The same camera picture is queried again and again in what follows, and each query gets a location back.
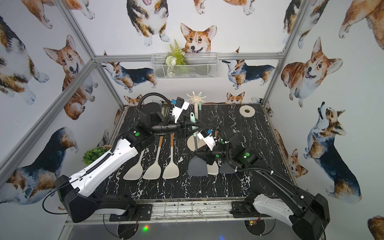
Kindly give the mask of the cream spatula wooden handle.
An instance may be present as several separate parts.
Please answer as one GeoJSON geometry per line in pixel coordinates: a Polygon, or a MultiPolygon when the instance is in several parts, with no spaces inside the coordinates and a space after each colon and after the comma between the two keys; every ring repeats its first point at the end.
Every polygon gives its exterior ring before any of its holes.
{"type": "Polygon", "coordinates": [[[155,162],[151,166],[149,166],[149,168],[146,170],[143,176],[144,180],[156,180],[161,175],[162,170],[159,164],[159,157],[160,157],[163,140],[164,140],[164,137],[161,136],[159,140],[155,162]]]}

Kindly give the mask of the cream spoon wooden handle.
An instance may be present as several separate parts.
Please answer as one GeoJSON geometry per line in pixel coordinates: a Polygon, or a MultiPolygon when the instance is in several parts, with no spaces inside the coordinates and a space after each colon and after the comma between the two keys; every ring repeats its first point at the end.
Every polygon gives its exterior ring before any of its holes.
{"type": "Polygon", "coordinates": [[[141,152],[138,162],[134,166],[132,166],[123,176],[123,180],[136,181],[140,179],[143,173],[143,166],[141,162],[142,162],[144,153],[145,153],[145,150],[141,152]]]}

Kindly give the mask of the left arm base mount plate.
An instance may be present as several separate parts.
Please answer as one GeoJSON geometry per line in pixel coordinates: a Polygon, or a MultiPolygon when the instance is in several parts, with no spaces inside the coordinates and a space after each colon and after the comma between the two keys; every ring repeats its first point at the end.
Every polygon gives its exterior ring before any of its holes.
{"type": "Polygon", "coordinates": [[[130,207],[122,215],[111,214],[110,222],[137,222],[137,221],[149,221],[151,219],[153,210],[152,204],[139,204],[134,207],[130,207]]]}

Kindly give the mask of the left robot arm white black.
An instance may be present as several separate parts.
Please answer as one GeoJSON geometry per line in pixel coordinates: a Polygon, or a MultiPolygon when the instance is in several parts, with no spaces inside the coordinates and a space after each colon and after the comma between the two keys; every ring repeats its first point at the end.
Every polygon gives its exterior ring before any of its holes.
{"type": "Polygon", "coordinates": [[[137,203],[130,196],[95,193],[97,187],[125,162],[153,144],[156,136],[174,134],[188,138],[202,131],[206,125],[201,120],[194,123],[183,112],[189,103],[182,98],[170,101],[160,93],[148,93],[139,103],[139,119],[134,126],[121,133],[112,148],[83,170],[56,181],[60,202],[74,223],[81,223],[101,210],[134,220],[139,217],[137,203]]]}

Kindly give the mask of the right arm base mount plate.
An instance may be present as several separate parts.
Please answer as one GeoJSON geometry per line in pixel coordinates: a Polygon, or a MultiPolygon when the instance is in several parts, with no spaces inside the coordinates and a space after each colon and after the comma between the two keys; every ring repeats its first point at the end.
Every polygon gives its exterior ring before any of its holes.
{"type": "Polygon", "coordinates": [[[230,214],[234,218],[251,218],[259,217],[260,213],[254,208],[251,203],[248,202],[231,202],[230,214]]]}

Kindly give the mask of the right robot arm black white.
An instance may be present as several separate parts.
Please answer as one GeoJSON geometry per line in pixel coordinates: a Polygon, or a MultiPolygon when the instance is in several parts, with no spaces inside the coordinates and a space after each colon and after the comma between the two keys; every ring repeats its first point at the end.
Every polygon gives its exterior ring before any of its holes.
{"type": "Polygon", "coordinates": [[[243,173],[257,183],[271,188],[276,198],[254,191],[244,203],[247,214],[268,215],[288,226],[302,240],[325,240],[330,223],[329,204],[321,194],[313,195],[276,172],[252,149],[245,147],[234,133],[215,125],[212,130],[194,127],[206,147],[197,150],[197,159],[204,163],[222,161],[220,174],[243,173]]]}

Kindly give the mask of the grey turner mint handle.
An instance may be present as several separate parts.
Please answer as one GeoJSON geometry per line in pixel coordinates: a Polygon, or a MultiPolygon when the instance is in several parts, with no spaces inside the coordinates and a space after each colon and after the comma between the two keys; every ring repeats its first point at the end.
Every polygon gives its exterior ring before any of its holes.
{"type": "Polygon", "coordinates": [[[194,136],[194,157],[189,161],[188,174],[192,177],[204,177],[208,175],[208,168],[206,162],[197,155],[198,140],[197,132],[193,133],[194,136]]]}

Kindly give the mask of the cream slotted turner wooden handle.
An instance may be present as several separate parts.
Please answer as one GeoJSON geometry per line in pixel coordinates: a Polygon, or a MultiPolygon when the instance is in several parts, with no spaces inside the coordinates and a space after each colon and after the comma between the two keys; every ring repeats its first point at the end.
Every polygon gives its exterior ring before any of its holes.
{"type": "Polygon", "coordinates": [[[208,174],[209,175],[218,175],[219,174],[219,166],[216,162],[213,163],[213,165],[208,165],[208,174]]]}

